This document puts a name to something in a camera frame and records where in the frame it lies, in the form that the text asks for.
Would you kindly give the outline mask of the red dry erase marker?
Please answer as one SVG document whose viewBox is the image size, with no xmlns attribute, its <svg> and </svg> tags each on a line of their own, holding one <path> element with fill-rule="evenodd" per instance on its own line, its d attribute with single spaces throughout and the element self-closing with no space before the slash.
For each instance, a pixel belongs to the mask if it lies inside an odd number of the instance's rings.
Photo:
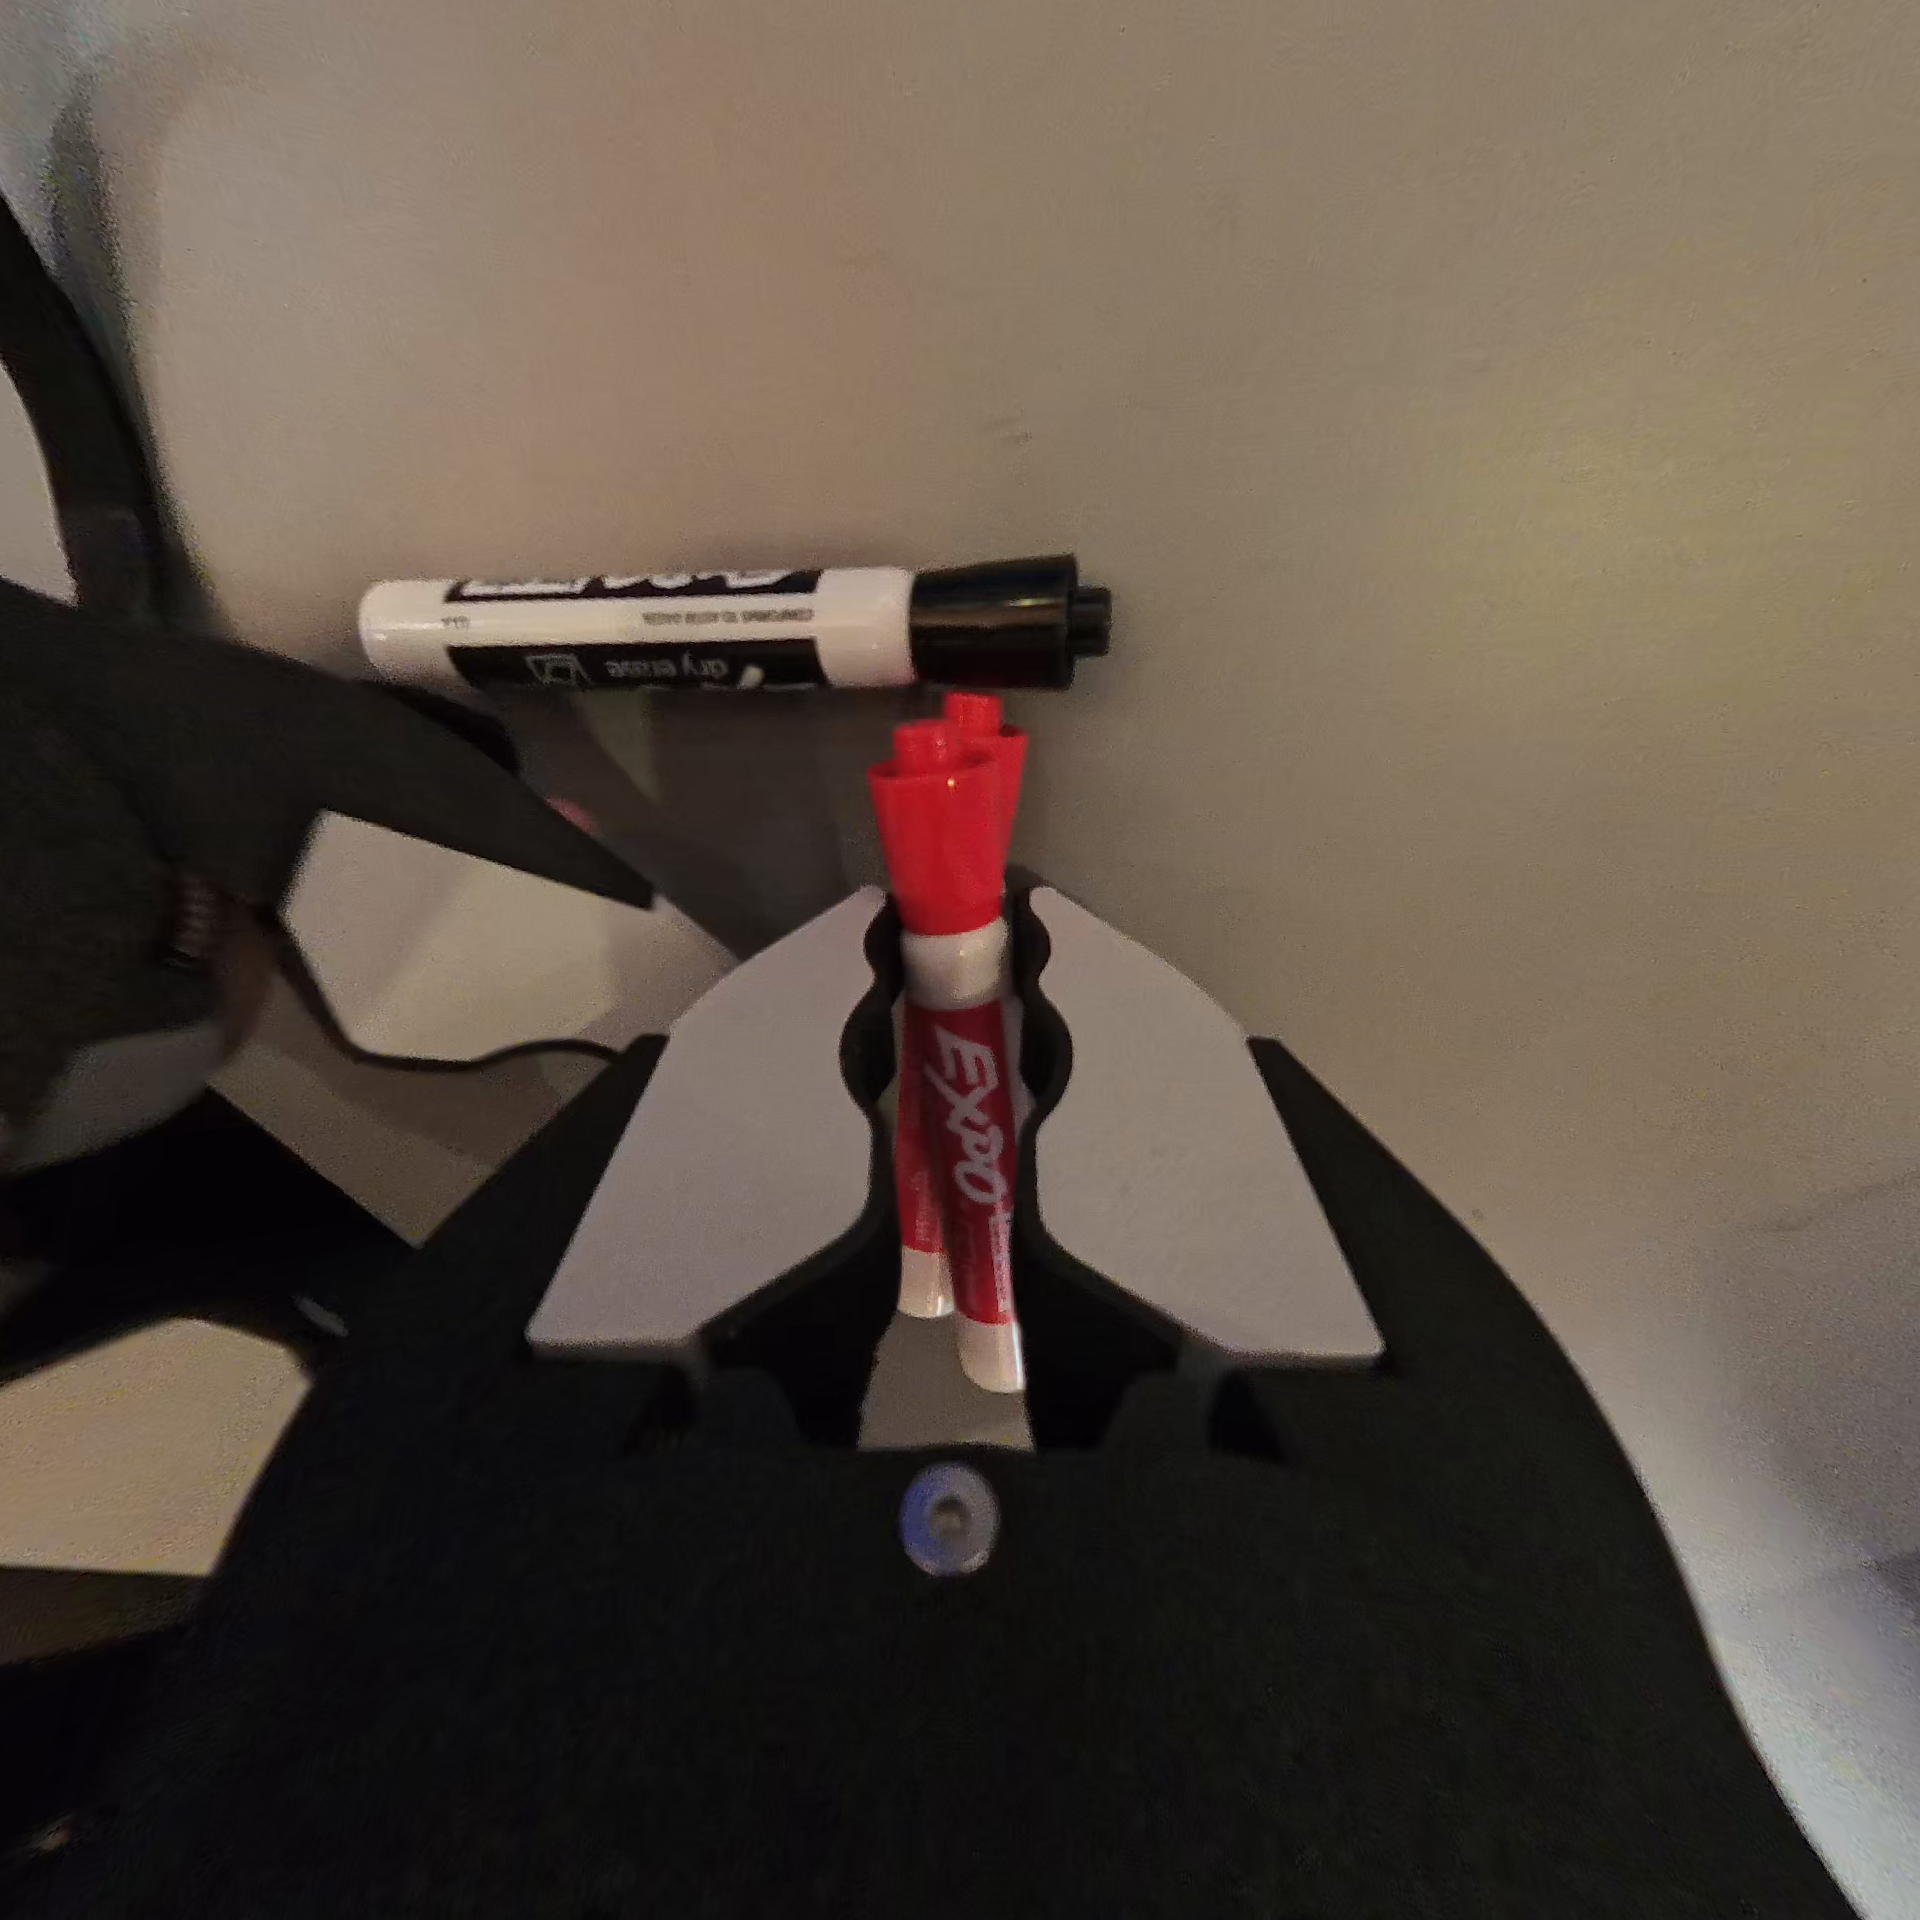
<svg viewBox="0 0 1920 1920">
<path fill-rule="evenodd" d="M 1001 697 L 949 690 L 944 721 L 961 739 L 995 756 L 999 776 L 999 865 L 1008 867 L 1025 784 L 1027 734 L 1003 719 Z M 944 1251 L 944 1218 L 936 1192 L 929 1128 L 921 1112 L 919 1038 L 906 999 L 896 1020 L 896 1212 L 901 1230 L 899 1311 L 919 1321 L 954 1314 L 954 1283 Z"/>
<path fill-rule="evenodd" d="M 944 713 L 903 724 L 869 772 L 903 995 L 919 1038 L 921 1112 L 944 1218 L 959 1363 L 995 1394 L 1025 1393 L 1015 1303 L 1023 1092 L 1012 928 L 995 756 Z"/>
</svg>

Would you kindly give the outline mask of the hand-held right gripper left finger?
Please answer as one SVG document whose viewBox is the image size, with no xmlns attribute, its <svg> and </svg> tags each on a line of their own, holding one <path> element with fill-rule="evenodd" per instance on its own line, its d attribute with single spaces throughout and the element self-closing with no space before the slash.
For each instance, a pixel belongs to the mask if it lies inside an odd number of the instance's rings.
<svg viewBox="0 0 1920 1920">
<path fill-rule="evenodd" d="M 885 896 L 845 900 L 735 968 L 671 1027 L 525 1340 L 547 1359 L 650 1359 L 852 1230 L 874 1119 L 843 1038 L 875 983 Z"/>
</svg>

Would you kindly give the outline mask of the black dry erase marker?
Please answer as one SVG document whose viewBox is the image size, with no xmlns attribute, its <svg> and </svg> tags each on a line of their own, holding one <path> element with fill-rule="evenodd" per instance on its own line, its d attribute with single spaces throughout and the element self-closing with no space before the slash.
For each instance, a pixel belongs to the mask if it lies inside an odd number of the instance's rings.
<svg viewBox="0 0 1920 1920">
<path fill-rule="evenodd" d="M 387 580 L 357 609 L 384 679 L 474 692 L 1068 689 L 1114 643 L 1072 555 L 962 568 L 697 568 Z"/>
</svg>

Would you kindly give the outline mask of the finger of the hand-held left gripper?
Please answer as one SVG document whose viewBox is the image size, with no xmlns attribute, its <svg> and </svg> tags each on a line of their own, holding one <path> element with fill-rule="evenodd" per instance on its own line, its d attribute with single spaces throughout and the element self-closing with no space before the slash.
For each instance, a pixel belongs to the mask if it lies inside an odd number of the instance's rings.
<svg viewBox="0 0 1920 1920">
<path fill-rule="evenodd" d="M 331 1023 L 379 1062 L 483 1065 L 661 1035 L 736 959 L 632 906 L 357 818 L 317 818 L 282 904 Z"/>
</svg>

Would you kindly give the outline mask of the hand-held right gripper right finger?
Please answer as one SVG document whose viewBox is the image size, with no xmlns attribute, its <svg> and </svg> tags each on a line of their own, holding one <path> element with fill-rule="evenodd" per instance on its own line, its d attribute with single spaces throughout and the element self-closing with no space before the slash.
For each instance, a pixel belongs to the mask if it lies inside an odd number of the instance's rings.
<svg viewBox="0 0 1920 1920">
<path fill-rule="evenodd" d="M 1037 990 L 1064 1090 L 1037 1128 L 1044 1234 L 1189 1337 L 1368 1366 L 1383 1340 L 1245 1030 L 1171 963 L 1041 886 Z"/>
</svg>

